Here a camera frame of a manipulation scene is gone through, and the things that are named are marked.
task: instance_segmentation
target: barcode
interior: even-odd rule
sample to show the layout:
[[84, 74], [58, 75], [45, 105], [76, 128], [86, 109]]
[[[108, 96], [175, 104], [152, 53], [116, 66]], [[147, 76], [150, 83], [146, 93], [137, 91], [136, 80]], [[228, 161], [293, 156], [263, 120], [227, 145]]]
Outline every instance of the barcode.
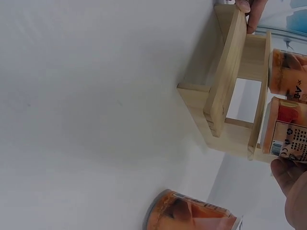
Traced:
[[275, 156], [279, 156], [281, 150], [282, 150], [283, 143], [280, 141], [273, 141], [272, 147], [271, 147], [271, 154]]
[[185, 195], [182, 195], [180, 193], [175, 193], [174, 196], [181, 199], [184, 199], [186, 197]]

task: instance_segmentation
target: hand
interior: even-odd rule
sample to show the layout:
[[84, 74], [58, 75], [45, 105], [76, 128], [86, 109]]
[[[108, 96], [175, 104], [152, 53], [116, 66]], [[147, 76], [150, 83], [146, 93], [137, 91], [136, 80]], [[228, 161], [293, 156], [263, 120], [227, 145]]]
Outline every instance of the hand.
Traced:
[[286, 159], [271, 163], [272, 173], [287, 200], [285, 215], [296, 230], [307, 229], [307, 165]]
[[239, 9], [249, 15], [248, 34], [255, 32], [268, 0], [236, 0]]

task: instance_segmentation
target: wooden shelf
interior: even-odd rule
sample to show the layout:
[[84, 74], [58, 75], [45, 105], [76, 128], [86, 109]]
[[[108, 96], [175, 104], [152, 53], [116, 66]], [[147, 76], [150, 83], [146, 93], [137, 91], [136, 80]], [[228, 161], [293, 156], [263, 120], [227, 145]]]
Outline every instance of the wooden shelf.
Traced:
[[[271, 33], [266, 36], [246, 34], [245, 14], [235, 5], [217, 5], [214, 10], [222, 53], [212, 84], [206, 84], [206, 76], [201, 80], [196, 73], [195, 61], [201, 63], [196, 58], [177, 89], [210, 148], [249, 160], [270, 162], [274, 157], [262, 154], [258, 137], [268, 91]], [[238, 77], [261, 81], [254, 123], [226, 118]]]

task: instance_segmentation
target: orange container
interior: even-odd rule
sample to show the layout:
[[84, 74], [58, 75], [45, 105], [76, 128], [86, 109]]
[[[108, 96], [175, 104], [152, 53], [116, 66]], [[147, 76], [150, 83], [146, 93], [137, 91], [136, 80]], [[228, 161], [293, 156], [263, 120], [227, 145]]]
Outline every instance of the orange container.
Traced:
[[271, 93], [307, 101], [307, 56], [274, 49], [270, 63]]
[[263, 153], [307, 161], [307, 104], [273, 97], [261, 135]]
[[228, 210], [165, 190], [152, 203], [143, 230], [241, 230]]

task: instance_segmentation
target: finger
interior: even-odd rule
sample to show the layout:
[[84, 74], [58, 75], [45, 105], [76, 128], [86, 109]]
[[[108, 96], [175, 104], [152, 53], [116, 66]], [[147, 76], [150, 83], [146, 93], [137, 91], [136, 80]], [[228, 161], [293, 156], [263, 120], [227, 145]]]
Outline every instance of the finger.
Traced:
[[300, 168], [300, 170], [302, 170], [303, 172], [307, 171], [307, 165], [300, 163], [300, 162], [295, 162], [295, 164], [297, 165], [298, 168]]
[[255, 32], [262, 12], [268, 0], [254, 0], [251, 5], [248, 19], [248, 34]]
[[304, 173], [293, 161], [287, 160], [285, 158], [280, 158], [280, 161], [284, 164], [287, 169], [288, 174], [291, 176], [292, 180], [297, 181], [298, 178]]
[[275, 159], [271, 162], [271, 170], [283, 194], [287, 196], [295, 183], [288, 174], [287, 167], [280, 161], [280, 159]]
[[247, 0], [236, 0], [236, 5], [243, 13], [250, 12], [250, 4]]

